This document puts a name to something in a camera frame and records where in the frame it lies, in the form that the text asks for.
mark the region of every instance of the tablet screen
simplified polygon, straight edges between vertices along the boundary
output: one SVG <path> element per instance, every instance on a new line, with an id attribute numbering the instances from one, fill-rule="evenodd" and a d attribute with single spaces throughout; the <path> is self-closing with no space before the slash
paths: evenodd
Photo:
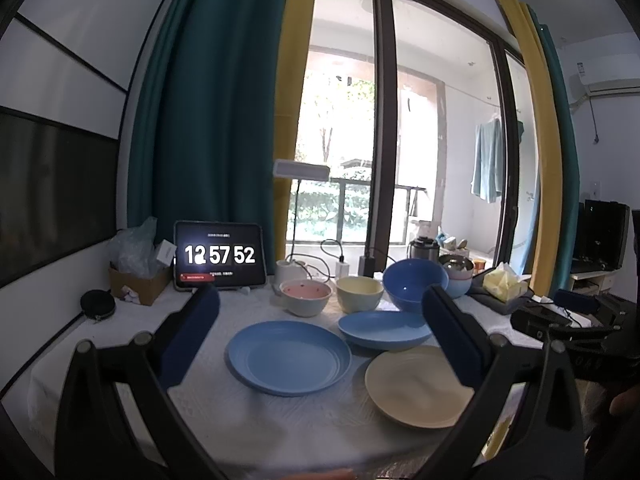
<path id="1" fill-rule="evenodd" d="M 177 221 L 176 286 L 212 283 L 218 288 L 266 283 L 262 229 L 258 224 Z"/>

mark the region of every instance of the charger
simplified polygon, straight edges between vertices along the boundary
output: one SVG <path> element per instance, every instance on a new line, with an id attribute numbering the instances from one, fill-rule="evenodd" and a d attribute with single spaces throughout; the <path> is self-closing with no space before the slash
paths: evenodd
<path id="1" fill-rule="evenodd" d="M 361 256 L 358 262 L 358 276 L 373 278 L 376 272 L 376 259 L 373 256 Z"/>
<path id="2" fill-rule="evenodd" d="M 344 261 L 344 256 L 340 256 L 335 263 L 335 279 L 338 280 L 349 275 L 349 264 Z"/>

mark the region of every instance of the white bowl with red dots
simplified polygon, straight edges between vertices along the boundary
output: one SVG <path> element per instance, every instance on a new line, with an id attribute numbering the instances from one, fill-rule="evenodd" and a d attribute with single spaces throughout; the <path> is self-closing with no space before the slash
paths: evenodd
<path id="1" fill-rule="evenodd" d="M 300 317 L 320 314 L 333 292 L 329 285 L 316 280 L 288 280 L 280 284 L 280 291 L 284 308 Z"/>

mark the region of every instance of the light switch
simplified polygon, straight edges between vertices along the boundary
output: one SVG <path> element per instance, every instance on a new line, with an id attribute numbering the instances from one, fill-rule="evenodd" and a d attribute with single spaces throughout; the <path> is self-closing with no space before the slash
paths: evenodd
<path id="1" fill-rule="evenodd" d="M 592 180 L 589 186 L 589 195 L 592 200 L 600 200 L 600 181 Z"/>

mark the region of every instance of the blue shallow bowl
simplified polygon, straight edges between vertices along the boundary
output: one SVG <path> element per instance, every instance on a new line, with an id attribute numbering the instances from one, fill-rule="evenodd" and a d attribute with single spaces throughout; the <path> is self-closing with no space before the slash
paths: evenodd
<path id="1" fill-rule="evenodd" d="M 337 383 L 351 350 L 333 332 L 300 321 L 267 321 L 238 332 L 226 347 L 238 379 L 267 394 L 298 397 Z"/>
<path id="2" fill-rule="evenodd" d="M 358 312 L 338 321 L 347 341 L 376 350 L 406 350 L 431 335 L 421 314 L 411 312 Z"/>
<path id="3" fill-rule="evenodd" d="M 422 296 L 430 285 L 446 290 L 449 277 L 444 268 L 431 260 L 409 258 L 399 260 L 387 268 L 382 285 L 392 303 L 400 310 L 422 314 Z"/>

